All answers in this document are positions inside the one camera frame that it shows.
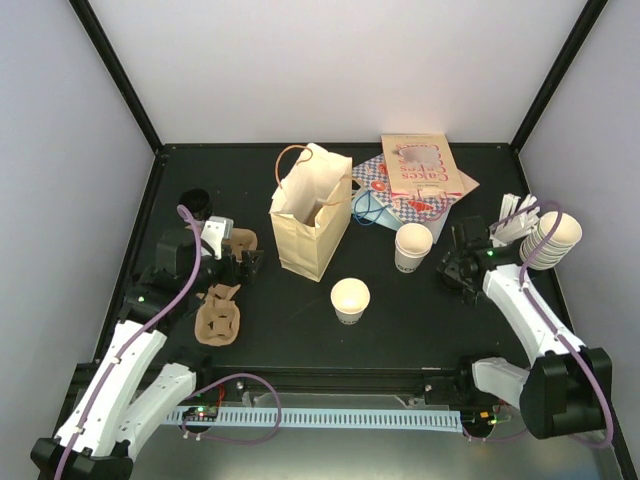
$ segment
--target paper cup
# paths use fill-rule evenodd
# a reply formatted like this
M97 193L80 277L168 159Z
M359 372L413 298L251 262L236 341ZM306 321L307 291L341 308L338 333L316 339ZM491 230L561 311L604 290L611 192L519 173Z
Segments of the paper cup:
M344 278L331 289L331 303L345 325L353 325L369 305L371 294L367 285L357 278Z
M551 231L557 218L557 212L550 212L540 219L536 228L520 245L520 258L524 262L531 257L534 249L542 243ZM540 249L529 265L534 270L547 270L556 266L564 256L582 238L582 228L571 215L563 214L558 229L553 237Z
M551 231L557 217L558 212L549 212L542 216L537 228L541 237L546 236ZM560 225L558 225L558 229L549 240L549 243L557 247L573 247L581 238L582 227L580 223L571 215L563 213Z
M433 245L431 231L420 223L407 223L396 233L396 268L411 273L418 268Z

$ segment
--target brown paper bag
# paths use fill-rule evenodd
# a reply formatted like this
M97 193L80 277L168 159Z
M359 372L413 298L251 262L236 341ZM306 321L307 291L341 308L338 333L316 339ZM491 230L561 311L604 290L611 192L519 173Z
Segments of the brown paper bag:
M278 158L269 215L282 267L319 282L351 218L352 160L313 143L291 148L303 151L282 182Z

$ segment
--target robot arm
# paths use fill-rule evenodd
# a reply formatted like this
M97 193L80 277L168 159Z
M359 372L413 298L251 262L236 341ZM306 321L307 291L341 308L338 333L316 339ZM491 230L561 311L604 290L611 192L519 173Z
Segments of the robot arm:
M219 282L250 283L256 275L262 252L243 252L242 263L239 263L230 250L222 246L232 226L231 220L221 217L211 217L204 224L202 237L211 252L203 253L190 294L156 329L140 335L118 360L116 353L123 344L176 296L193 268L193 233L176 229L162 237L156 248L155 266L147 268L127 289L119 313L119 317L126 320L116 325L107 354L74 413L53 439L39 439L31 451L32 460L45 478L53 478L62 452L72 436L79 434L66 461L63 478L127 480L133 462L151 434L176 405L203 382L200 368L203 362L194 354L194 358L182 358L165 365L155 381L131 403L144 372L164 345L166 334L189 313L189 301L198 300L195 294L204 293ZM103 380L107 368L112 371ZM89 397L102 382L100 394L78 431Z
M505 316L529 359L528 370L499 357L471 365L475 387L518 408L537 438L581 433L604 427L604 416L593 388L567 348L561 334L583 357L611 397L611 360L600 348L589 349L555 315L528 275L524 288L551 321L554 330L532 306L519 282L520 266L513 247L493 248L480 217L454 225L455 248L438 268L446 285L462 289L474 303L484 293Z

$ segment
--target gray wall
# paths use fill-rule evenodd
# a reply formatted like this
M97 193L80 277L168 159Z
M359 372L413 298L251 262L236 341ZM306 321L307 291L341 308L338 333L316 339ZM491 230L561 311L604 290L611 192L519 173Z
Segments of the gray wall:
M614 361L613 400L640 464L640 3L609 2L522 159L533 191L583 225L558 266L578 333Z
M0 478L36 477L91 359L152 154L64 0L0 15Z
M585 0L91 4L165 142L508 142Z

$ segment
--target black tabletop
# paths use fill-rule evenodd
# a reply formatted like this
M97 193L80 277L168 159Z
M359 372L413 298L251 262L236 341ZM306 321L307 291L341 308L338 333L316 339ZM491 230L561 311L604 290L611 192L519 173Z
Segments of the black tabletop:
M200 187L214 197L216 215L256 232L265 263L253 285L236 296L241 311L240 334L225 347L199 344L194 318L171 333L157 361L176 347L212 354L214 364L237 368L424 369L453 367L463 355L494 352L526 366L517 337L489 301L475 307L444 289L435 268L451 247L449 226L455 219L482 215L497 219L502 195L526 194L517 158L505 145L452 145L458 168L480 186L452 207L437 245L413 274L394 265L395 232L379 225L363 227L353 219L319 283L280 267L268 214L276 182L273 167L284 145L177 146L169 150L136 269L153 262L162 232L183 224L176 213L180 195ZM354 165L381 153L377 144L324 144L353 158ZM297 153L285 157L283 171ZM345 277L362 279L371 303L355 325L340 323L329 300L332 286ZM561 299L550 273L535 280L556 313Z

